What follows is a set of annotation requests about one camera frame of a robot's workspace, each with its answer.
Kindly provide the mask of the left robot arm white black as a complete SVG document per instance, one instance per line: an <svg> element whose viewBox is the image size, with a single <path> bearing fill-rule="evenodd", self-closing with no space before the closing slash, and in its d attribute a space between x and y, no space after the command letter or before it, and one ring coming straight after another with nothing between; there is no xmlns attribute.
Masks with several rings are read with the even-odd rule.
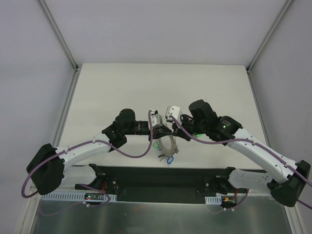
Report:
<svg viewBox="0 0 312 234"><path fill-rule="evenodd" d="M77 163L112 151L128 158L142 158L149 153L154 140L170 135L172 130L162 122L158 111L149 110L147 121L137 121L132 109L123 109L111 125L89 140L66 147L53 147L50 143L41 146L26 168L28 176L22 185L21 195L32 197L25 193L28 181L33 182L40 195L53 192L68 179L71 179L71 184L87 184L97 190L103 184L102 176L91 166L77 167ZM121 151L120 148L127 143L127 136L148 136L146 151L138 156Z"/></svg>

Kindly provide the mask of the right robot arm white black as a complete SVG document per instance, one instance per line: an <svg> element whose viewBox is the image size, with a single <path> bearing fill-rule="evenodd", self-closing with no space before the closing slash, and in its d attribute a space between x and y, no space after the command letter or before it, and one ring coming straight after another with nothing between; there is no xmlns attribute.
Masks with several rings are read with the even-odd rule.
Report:
<svg viewBox="0 0 312 234"><path fill-rule="evenodd" d="M246 188L269 193L277 202L294 207L308 180L311 165L287 158L265 145L241 123L229 116L218 116L210 104L200 99L189 105L190 115L177 106L168 107L166 119L172 123L174 136L202 144L227 146L260 166L264 172L233 169L219 180L224 192Z"/></svg>

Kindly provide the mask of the metal disc keyring organizer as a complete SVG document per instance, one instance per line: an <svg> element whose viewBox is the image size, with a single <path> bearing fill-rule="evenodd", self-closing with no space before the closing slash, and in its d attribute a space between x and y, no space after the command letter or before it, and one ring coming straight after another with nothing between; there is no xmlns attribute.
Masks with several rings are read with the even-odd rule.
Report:
<svg viewBox="0 0 312 234"><path fill-rule="evenodd" d="M174 136L165 136L156 140L157 149L160 152L158 158L169 158L179 153L179 149Z"/></svg>

